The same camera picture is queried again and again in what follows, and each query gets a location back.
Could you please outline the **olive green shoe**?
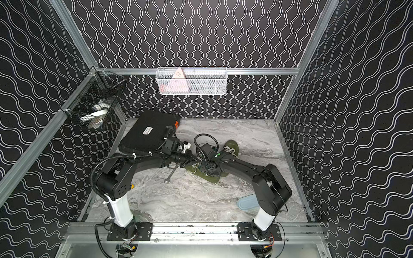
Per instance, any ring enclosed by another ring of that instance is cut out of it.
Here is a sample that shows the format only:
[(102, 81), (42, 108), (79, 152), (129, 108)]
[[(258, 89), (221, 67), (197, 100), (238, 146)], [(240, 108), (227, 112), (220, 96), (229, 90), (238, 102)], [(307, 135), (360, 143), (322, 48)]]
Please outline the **olive green shoe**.
[(223, 147), (223, 151), (228, 152), (234, 156), (238, 156), (239, 154), (239, 146), (236, 141), (228, 140)]
[(206, 172), (201, 171), (200, 163), (190, 164), (184, 167), (184, 169), (191, 175), (198, 176), (210, 183), (218, 183), (222, 177), (227, 177), (229, 174), (226, 172), (221, 172), (219, 176), (211, 176)]

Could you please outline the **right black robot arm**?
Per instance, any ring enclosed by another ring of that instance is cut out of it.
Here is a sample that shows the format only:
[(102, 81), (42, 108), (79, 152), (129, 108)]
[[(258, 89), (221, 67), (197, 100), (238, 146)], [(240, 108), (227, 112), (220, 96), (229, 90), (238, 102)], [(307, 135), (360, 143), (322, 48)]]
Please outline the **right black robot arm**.
[(260, 209), (252, 225), (261, 232), (268, 231), (293, 194), (278, 168), (273, 164), (260, 166), (248, 163), (224, 150), (218, 152), (209, 144), (198, 147), (197, 153), (202, 159), (202, 170), (206, 173), (228, 173), (253, 187)]

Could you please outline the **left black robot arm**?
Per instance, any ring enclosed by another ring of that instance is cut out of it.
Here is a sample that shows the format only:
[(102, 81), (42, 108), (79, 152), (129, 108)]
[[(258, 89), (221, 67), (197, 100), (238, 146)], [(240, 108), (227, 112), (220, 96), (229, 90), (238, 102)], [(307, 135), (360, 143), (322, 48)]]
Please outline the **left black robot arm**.
[(175, 137), (166, 138), (155, 150), (128, 155), (114, 154), (100, 162), (91, 172), (90, 185), (110, 211), (112, 222), (120, 228), (129, 227), (134, 221), (127, 193), (132, 189), (132, 179), (137, 172), (163, 168), (171, 163), (178, 167), (199, 161), (187, 147), (189, 143)]

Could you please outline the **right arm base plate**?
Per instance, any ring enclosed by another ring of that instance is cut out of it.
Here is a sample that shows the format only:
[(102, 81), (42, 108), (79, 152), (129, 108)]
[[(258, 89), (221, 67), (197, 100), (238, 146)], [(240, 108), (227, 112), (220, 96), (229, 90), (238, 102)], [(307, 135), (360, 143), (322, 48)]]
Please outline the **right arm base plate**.
[(272, 224), (268, 229), (261, 230), (253, 222), (239, 223), (236, 233), (239, 241), (281, 241), (281, 231), (277, 224)]

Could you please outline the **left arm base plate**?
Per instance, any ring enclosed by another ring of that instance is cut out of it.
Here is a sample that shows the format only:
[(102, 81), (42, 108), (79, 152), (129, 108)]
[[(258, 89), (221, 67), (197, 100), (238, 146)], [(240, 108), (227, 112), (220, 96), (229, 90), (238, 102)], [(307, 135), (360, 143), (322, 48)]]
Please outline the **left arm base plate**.
[(148, 222), (129, 223), (126, 227), (120, 227), (112, 223), (107, 241), (150, 241), (153, 224)]

